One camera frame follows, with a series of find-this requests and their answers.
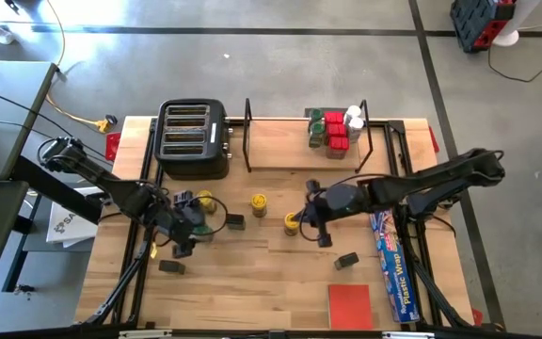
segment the toaster slot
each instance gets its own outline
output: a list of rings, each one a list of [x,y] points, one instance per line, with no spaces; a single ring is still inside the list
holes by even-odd
[[[165,134],[165,142],[204,142],[204,131],[169,132]]]
[[[204,147],[199,145],[172,145],[165,146],[162,149],[164,155],[190,155],[190,154],[202,154]]]
[[[171,105],[167,107],[169,116],[203,116],[208,111],[208,105]]]
[[[167,127],[178,127],[178,128],[187,128],[187,127],[204,127],[206,123],[205,118],[183,118],[177,119],[168,117],[167,118]]]

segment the wooden table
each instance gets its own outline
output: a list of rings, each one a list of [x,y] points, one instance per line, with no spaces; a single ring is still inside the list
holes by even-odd
[[[113,172],[123,179],[139,177],[148,137],[150,117],[125,120]],[[426,120],[405,120],[406,137],[414,170],[437,164]],[[230,213],[246,217],[245,231],[223,230],[210,244],[198,244],[194,255],[182,259],[185,275],[158,271],[161,259],[171,259],[171,246],[150,259],[143,292],[140,325],[155,321],[157,328],[202,330],[327,330],[327,286],[330,283],[366,283],[370,287],[373,322],[377,330],[398,330],[392,321],[386,287],[381,275],[368,216],[358,215],[328,224],[334,246],[320,249],[302,237],[284,234],[283,218],[304,202],[305,182],[320,180],[323,186],[350,176],[352,170],[271,170],[247,172],[241,152],[242,134],[231,138],[230,174],[219,181],[171,181],[173,191],[208,189],[223,200]],[[374,152],[361,172],[389,173],[383,135],[373,135]],[[359,154],[368,151],[363,138]],[[156,170],[152,162],[151,178]],[[255,218],[250,197],[263,193],[268,199],[265,218]],[[449,219],[445,212],[438,216]],[[218,220],[210,221],[211,227]],[[117,283],[129,230],[127,218],[109,218],[100,224],[88,272],[78,303],[76,320],[84,320]],[[311,236],[315,231],[306,228]],[[427,222],[427,244],[438,287],[460,315],[472,322],[470,301],[453,233],[443,224]],[[355,251],[359,263],[337,271],[338,256]],[[131,306],[134,282],[128,288],[124,315]],[[422,287],[422,311],[430,317]]]

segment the cardboard box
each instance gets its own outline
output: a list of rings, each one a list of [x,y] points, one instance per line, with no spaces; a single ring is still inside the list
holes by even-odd
[[[407,275],[403,248],[396,233],[392,211],[370,215],[372,230],[380,257],[384,283],[391,301],[392,318],[398,323],[420,320],[420,313]]]

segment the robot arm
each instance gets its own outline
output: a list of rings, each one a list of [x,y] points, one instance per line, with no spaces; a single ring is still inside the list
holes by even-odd
[[[309,191],[305,209],[295,216],[319,230],[320,247],[332,245],[326,223],[331,220],[390,209],[405,198],[416,215],[470,186],[494,186],[505,176],[499,163],[500,151],[472,149],[458,157],[406,177],[385,176],[357,181],[357,185],[337,184],[321,188],[317,181],[307,182]]]
[[[40,155],[41,164],[51,171],[78,174],[109,195],[120,212],[144,225],[156,227],[159,233],[175,241],[175,258],[189,256],[195,242],[190,239],[194,227],[204,220],[199,202],[191,192],[175,196],[171,204],[163,191],[147,181],[121,180],[110,171],[91,161],[83,150],[83,143],[70,137],[58,137]]]

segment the concrete floor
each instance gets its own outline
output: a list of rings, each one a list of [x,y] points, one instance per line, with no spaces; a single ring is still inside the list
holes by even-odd
[[[451,0],[417,2],[426,30],[452,29]],[[415,29],[407,0],[152,0],[147,6],[137,0],[52,3],[64,25]],[[59,32],[34,33],[30,25],[14,23],[54,23],[53,13],[41,1],[26,1],[25,8],[17,16],[0,2],[0,21],[8,22],[20,42],[0,45],[0,59],[57,60]],[[526,24],[541,23],[542,3]],[[154,115],[160,103],[170,98],[217,98],[230,115],[240,115],[249,97],[255,115],[284,117],[301,116],[304,106],[351,105],[367,99],[374,117],[427,118],[438,137],[438,156],[447,158],[415,35],[131,32],[67,34],[61,69],[68,79],[53,87],[57,102],[78,115],[99,119],[113,113],[122,121],[128,115]],[[486,53],[465,55],[454,38],[428,38],[428,44],[457,149],[461,153],[472,147],[505,151],[506,179],[496,187],[472,189],[471,199],[505,324],[510,331],[542,334],[542,76],[531,84],[508,81],[488,68]],[[508,74],[531,76],[542,69],[542,38],[495,48],[493,64]],[[104,149],[104,136],[60,117],[47,105],[41,113],[87,144]],[[59,134],[43,120],[36,128]],[[32,154],[39,140],[31,137],[25,151]],[[453,214],[471,303],[485,311],[458,207]],[[8,242],[0,264],[0,285],[17,241],[11,237]],[[0,331],[71,324],[87,261],[85,254],[29,255],[21,281],[41,287],[42,292],[31,300],[0,293]],[[45,272],[45,266],[54,271]]]

